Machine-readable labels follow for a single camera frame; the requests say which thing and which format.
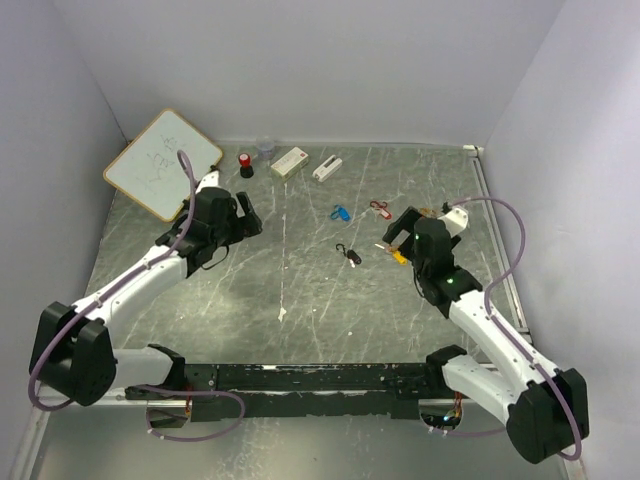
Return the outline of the red carabiner keyring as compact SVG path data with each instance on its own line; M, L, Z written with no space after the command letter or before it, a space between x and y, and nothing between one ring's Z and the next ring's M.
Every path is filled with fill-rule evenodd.
M386 209L387 208L387 203L386 202L378 202L376 200L372 200L370 202L370 207L373 208L373 209L377 209L377 210Z

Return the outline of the yellow key tag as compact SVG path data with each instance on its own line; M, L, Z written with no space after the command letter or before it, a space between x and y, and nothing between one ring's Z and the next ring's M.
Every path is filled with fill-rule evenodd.
M398 264L406 265L408 263L408 260L400 253L396 246L382 245L378 243L376 243L375 246L390 255Z

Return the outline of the black key tag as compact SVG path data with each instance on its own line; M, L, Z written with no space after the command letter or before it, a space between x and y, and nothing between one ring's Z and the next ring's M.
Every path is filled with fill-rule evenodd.
M356 267L361 264L361 257L352 249L346 251L346 257L348 258L352 267Z

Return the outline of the blue key tag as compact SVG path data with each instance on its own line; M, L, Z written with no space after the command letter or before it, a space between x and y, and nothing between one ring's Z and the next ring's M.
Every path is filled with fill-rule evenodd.
M338 210L338 215L343 221L349 221L350 220L349 213L343 208Z

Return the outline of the black carabiner keyring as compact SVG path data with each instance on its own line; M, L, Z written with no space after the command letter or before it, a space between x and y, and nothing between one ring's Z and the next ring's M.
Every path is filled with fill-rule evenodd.
M347 249L346 249L346 247L345 247L345 245L344 245L344 244L342 244L342 243L337 243L337 244L335 245L335 248L336 248L336 250L337 250L337 251L341 252L344 256L346 256L346 255L347 255Z

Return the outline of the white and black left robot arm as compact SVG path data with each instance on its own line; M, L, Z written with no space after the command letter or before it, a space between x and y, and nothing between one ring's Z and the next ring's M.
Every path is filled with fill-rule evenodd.
M200 269L211 268L219 249L260 234L262 221L245 192L204 187L186 214L145 255L111 283L72 305L53 302L41 313L29 365L28 395L42 405L36 385L89 406L109 390L149 384L162 398L187 385L184 358L156 344L115 350L111 328Z

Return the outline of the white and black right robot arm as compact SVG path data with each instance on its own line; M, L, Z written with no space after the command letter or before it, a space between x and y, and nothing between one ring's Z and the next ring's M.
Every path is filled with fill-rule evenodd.
M504 319L489 291L457 265L454 248L469 223L456 207L433 218L409 207L387 228L387 244L404 234L398 252L412 265L418 294L462 329L493 367L481 366L463 348L442 348L426 359L424 384L433 396L452 391L496 418L522 458L537 464L573 448L582 453L590 433L587 384L575 369L562 370Z

